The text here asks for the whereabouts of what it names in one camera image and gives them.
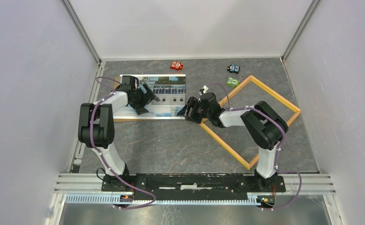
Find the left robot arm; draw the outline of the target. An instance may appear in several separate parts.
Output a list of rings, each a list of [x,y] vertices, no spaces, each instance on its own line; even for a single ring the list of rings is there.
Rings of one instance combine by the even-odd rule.
[[[126,164],[114,145],[114,113],[131,106],[137,115],[148,113],[145,106],[159,98],[147,83],[132,75],[125,75],[116,88],[99,101],[80,106],[78,140],[93,150],[103,165],[103,182],[113,184],[118,190],[131,188],[131,178]]]

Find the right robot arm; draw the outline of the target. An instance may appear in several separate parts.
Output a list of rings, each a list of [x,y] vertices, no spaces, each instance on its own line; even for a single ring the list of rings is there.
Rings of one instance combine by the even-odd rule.
[[[254,172],[255,187],[267,191],[273,186],[278,174],[279,151],[289,127],[267,102],[259,101],[243,108],[223,108],[215,94],[208,92],[200,98],[190,97],[177,115],[195,123],[208,119],[218,128],[246,127],[259,147],[259,160]]]

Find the wooden picture frame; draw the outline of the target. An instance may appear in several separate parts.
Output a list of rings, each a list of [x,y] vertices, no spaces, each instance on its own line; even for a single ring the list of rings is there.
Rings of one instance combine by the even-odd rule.
[[[214,84],[209,87],[209,91],[215,93],[222,107],[239,108],[254,105],[259,101],[267,102],[289,126],[278,159],[280,170],[303,171],[301,160],[306,159],[310,147],[287,77],[268,80],[251,75],[243,80],[241,85],[241,88],[232,88],[225,84]],[[258,161],[259,148],[245,127],[217,128],[208,121],[202,124],[212,131],[213,137],[241,162],[245,169],[254,169]]]

